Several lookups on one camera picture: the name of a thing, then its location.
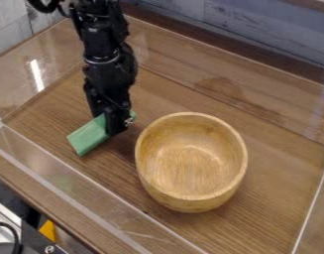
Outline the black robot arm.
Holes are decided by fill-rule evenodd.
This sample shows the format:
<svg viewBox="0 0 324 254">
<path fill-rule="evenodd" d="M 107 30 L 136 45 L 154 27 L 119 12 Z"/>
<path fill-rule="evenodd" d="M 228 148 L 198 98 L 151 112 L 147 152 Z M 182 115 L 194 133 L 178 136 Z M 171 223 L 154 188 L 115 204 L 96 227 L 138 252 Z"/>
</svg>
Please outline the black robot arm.
<svg viewBox="0 0 324 254">
<path fill-rule="evenodd" d="M 104 131 L 116 136 L 127 130 L 131 99 L 130 88 L 138 76 L 138 60 L 126 39 L 130 36 L 120 0 L 28 0 L 42 13 L 59 11 L 74 22 L 83 43 L 84 94 L 94 117 L 102 116 Z"/>
</svg>

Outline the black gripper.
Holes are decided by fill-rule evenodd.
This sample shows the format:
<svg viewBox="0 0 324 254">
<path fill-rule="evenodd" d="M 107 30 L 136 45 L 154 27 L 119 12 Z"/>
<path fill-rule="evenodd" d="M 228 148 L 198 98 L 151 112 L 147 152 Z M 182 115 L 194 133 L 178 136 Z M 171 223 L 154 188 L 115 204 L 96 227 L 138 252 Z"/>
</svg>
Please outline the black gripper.
<svg viewBox="0 0 324 254">
<path fill-rule="evenodd" d="M 138 76 L 138 61 L 134 49 L 124 44 L 111 61 L 86 60 L 84 94 L 92 117 L 103 113 L 106 133 L 116 136 L 128 128 L 131 118 L 130 87 Z"/>
</svg>

